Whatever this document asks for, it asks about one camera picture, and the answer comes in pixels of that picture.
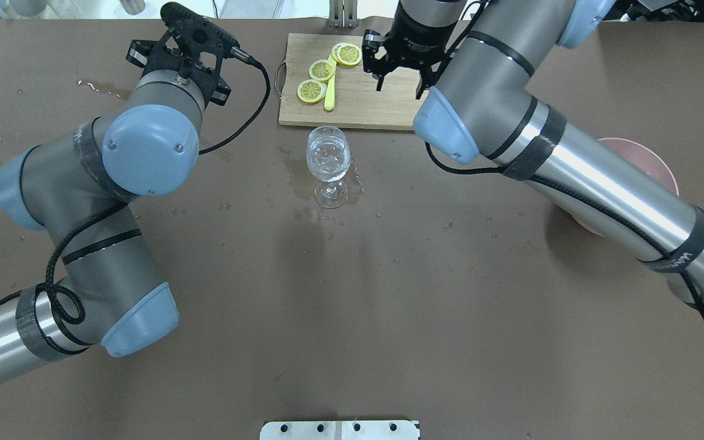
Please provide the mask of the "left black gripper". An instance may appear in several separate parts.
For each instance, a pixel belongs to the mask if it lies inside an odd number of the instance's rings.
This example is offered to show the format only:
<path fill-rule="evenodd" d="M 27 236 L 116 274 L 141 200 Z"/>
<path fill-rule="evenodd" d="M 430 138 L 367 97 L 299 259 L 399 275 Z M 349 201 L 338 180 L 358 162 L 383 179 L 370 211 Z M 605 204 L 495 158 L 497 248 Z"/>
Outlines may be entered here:
<path fill-rule="evenodd" d="M 203 97 L 203 105 L 226 105 L 232 92 L 221 77 L 221 62 L 232 57 L 229 42 L 204 43 L 184 41 L 176 48 L 169 48 L 167 40 L 131 42 L 126 61 L 143 69 L 141 78 L 148 73 L 166 72 L 168 78 L 179 84 L 195 84 Z"/>

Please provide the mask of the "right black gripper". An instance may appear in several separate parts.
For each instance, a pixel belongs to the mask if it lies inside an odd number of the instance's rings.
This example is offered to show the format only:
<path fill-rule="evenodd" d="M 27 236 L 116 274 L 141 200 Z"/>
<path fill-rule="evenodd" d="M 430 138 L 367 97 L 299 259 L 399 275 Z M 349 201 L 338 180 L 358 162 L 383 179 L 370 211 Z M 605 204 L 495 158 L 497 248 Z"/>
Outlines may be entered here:
<path fill-rule="evenodd" d="M 384 35 L 367 29 L 362 40 L 364 72 L 375 77 L 375 91 L 380 92 L 388 73 L 400 67 L 416 70 L 419 72 L 416 100 L 420 100 L 425 89 L 430 89 L 438 78 L 433 67 L 444 60 L 449 38 L 449 29 L 425 32 L 393 29 Z"/>

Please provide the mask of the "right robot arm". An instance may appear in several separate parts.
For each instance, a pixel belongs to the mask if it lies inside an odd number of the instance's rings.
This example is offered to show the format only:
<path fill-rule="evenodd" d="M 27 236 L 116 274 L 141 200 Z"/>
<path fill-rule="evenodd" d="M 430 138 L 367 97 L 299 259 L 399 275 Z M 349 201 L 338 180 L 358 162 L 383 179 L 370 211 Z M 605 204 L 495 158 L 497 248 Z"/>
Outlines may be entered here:
<path fill-rule="evenodd" d="M 364 33 L 364 70 L 380 83 L 418 70 L 428 95 L 413 128 L 430 147 L 533 186 L 665 275 L 704 319 L 704 211 L 526 92 L 550 50 L 581 44 L 612 2 L 489 1 L 447 50 L 463 7 L 400 1 L 388 33 Z"/>

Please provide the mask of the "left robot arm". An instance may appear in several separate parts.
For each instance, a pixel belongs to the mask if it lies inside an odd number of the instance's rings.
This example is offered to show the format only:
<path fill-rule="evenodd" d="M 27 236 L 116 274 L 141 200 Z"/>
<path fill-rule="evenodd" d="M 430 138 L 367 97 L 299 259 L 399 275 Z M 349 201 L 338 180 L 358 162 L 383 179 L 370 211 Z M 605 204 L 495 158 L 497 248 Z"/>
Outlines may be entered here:
<path fill-rule="evenodd" d="M 119 111 L 29 148 L 0 170 L 0 208 L 53 242 L 39 282 L 0 299 L 0 383 L 101 345 L 136 353 L 178 326 L 171 288 L 129 207 L 178 189 L 198 156 L 204 112 L 231 92 L 232 37 L 134 41 L 143 75 Z"/>

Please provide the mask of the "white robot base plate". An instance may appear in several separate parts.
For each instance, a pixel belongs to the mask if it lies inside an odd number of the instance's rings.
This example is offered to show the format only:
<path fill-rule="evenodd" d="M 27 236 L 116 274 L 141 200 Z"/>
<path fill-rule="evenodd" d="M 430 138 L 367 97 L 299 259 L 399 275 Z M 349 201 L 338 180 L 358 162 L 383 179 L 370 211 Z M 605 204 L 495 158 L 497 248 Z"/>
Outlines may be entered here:
<path fill-rule="evenodd" d="M 410 420 L 272 421 L 263 424 L 260 439 L 422 439 L 418 422 Z"/>

